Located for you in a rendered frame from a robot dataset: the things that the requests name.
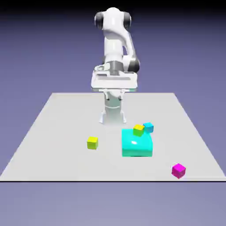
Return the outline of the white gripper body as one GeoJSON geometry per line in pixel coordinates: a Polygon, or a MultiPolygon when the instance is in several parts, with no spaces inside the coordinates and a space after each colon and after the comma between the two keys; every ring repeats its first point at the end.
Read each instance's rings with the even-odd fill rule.
{"type": "Polygon", "coordinates": [[[135,91],[138,88],[137,74],[119,71],[119,75],[110,75],[109,71],[93,70],[91,89],[95,92],[103,90],[135,91]]]}

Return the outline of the small yellow cube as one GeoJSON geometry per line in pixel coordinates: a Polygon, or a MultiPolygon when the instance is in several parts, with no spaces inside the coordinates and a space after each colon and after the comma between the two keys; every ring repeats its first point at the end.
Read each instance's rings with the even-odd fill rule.
{"type": "Polygon", "coordinates": [[[141,137],[144,133],[144,128],[145,128],[144,125],[136,124],[133,127],[133,135],[141,137]]]}
{"type": "Polygon", "coordinates": [[[92,137],[90,136],[87,140],[87,148],[96,150],[98,147],[98,137],[92,137]]]}

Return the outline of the small blue cube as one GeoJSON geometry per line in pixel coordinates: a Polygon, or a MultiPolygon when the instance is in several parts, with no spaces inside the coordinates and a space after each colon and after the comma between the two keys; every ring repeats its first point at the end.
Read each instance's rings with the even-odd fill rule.
{"type": "Polygon", "coordinates": [[[143,126],[146,133],[152,133],[154,131],[154,125],[151,122],[144,123],[143,126]]]}

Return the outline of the small magenta cube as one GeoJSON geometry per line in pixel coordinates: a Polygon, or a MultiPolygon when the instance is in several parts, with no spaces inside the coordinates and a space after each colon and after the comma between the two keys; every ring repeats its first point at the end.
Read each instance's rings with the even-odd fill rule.
{"type": "Polygon", "coordinates": [[[186,172],[186,168],[180,163],[178,163],[172,167],[171,174],[174,175],[177,179],[180,179],[185,175],[185,172],[186,172]]]}

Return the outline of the large cyan box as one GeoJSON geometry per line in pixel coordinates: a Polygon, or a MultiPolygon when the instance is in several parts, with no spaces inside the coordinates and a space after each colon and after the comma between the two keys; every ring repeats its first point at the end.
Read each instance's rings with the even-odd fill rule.
{"type": "Polygon", "coordinates": [[[123,157],[152,157],[153,142],[150,133],[133,135],[133,129],[122,129],[121,146],[123,157]]]}

